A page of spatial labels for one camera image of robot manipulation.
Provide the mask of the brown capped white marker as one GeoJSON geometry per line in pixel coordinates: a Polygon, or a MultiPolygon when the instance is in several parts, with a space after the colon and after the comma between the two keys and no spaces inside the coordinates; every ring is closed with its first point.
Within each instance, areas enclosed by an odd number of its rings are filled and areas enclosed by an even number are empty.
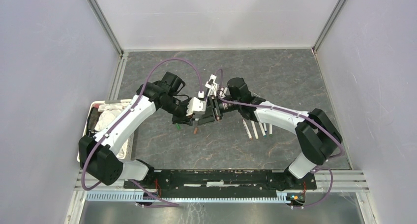
{"type": "Polygon", "coordinates": [[[248,127],[248,125],[247,125],[247,123],[246,123],[246,121],[245,121],[244,119],[242,120],[242,123],[243,123],[244,128],[245,128],[245,131],[246,131],[246,133],[247,133],[247,135],[248,135],[248,138],[249,138],[250,140],[252,140],[252,139],[253,139],[253,137],[252,137],[251,132],[250,132],[250,130],[249,130],[249,127],[248,127]]]}

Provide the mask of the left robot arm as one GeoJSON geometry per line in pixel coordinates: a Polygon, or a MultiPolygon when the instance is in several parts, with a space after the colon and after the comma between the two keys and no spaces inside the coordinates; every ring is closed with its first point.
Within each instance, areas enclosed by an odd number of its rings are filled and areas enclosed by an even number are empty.
{"type": "Polygon", "coordinates": [[[154,184],[150,166],[139,160],[128,161],[117,158],[125,141],[148,117],[158,109],[172,115],[174,124],[191,126],[193,119],[188,115],[191,98],[180,101],[177,97],[185,82],[177,75],[166,72],[162,80],[141,85],[129,105],[109,125],[93,137],[83,136],[79,140],[79,162],[82,178],[89,174],[100,183],[112,185],[119,179],[134,179],[142,188],[154,184]]]}

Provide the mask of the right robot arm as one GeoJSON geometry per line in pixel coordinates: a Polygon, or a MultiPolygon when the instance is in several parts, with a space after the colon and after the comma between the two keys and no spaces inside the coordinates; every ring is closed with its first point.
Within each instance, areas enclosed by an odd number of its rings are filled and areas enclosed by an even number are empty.
{"type": "Polygon", "coordinates": [[[229,95],[221,97],[213,93],[214,83],[208,83],[213,101],[202,91],[188,104],[187,116],[199,120],[211,106],[214,110],[237,110],[248,120],[279,127],[296,135],[301,153],[285,169],[284,183],[291,189],[298,188],[304,177],[332,158],[343,155],[342,137],[329,117],[320,109],[311,112],[296,111],[277,106],[263,98],[252,95],[243,78],[232,78],[227,82],[229,95]]]}

